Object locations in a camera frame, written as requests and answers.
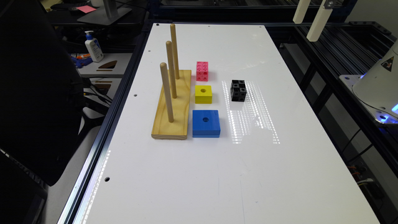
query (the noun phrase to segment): lotion bottle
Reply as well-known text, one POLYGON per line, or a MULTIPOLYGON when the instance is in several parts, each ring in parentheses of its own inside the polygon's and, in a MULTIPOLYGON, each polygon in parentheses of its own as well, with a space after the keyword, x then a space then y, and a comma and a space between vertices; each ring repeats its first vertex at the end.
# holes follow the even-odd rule
POLYGON ((86 32, 86 42, 85 45, 87 47, 88 53, 91 55, 91 59, 93 62, 100 62, 104 58, 104 54, 102 53, 100 44, 96 38, 91 36, 92 30, 85 31, 86 32))

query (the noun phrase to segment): pink block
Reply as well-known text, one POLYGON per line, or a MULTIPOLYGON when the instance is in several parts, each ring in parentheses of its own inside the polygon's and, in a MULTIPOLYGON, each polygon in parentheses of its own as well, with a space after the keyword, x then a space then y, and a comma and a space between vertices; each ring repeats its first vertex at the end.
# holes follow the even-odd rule
POLYGON ((209 79, 208 62, 197 62, 197 81, 207 82, 209 79))

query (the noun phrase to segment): blue block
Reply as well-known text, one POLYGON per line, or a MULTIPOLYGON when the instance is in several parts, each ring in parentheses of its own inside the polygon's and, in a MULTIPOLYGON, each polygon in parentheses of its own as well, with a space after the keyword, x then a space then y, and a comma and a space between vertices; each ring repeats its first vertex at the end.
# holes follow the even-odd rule
POLYGON ((218 110, 193 110, 192 134, 195 138, 218 138, 220 136, 220 118, 218 110))
POLYGON ((220 135, 194 135, 194 138, 219 138, 220 135))

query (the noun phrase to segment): wooden peg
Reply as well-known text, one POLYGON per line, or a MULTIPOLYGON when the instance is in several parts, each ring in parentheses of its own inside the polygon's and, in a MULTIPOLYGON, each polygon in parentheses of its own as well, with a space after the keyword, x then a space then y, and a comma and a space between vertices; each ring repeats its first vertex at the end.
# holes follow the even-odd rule
POLYGON ((172 33, 172 45, 173 45, 173 59, 174 59, 174 72, 175 78, 180 79, 180 69, 178 67, 178 52, 177 52, 177 35, 175 32, 175 24, 170 25, 170 31, 172 33))
POLYGON ((169 61, 169 73, 170 73, 170 84, 172 86, 172 97, 173 99, 176 99, 177 89, 175 87, 173 50, 172 50, 172 43, 170 41, 166 42, 166 50, 167 50, 167 60, 169 61))
POLYGON ((164 62, 160 63, 160 72, 162 74, 164 98, 166 100, 166 108, 167 108, 167 116, 169 117, 169 122, 172 123, 174 121, 173 105, 172 105, 172 98, 170 96, 169 75, 167 74, 166 63, 164 63, 164 62))

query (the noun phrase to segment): black block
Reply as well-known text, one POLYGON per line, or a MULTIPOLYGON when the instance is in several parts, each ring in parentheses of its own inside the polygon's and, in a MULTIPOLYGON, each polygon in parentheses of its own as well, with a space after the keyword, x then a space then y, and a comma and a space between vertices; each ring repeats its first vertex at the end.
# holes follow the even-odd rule
POLYGON ((230 90, 231 90, 232 101, 244 102, 247 93, 244 80, 232 80, 230 90))

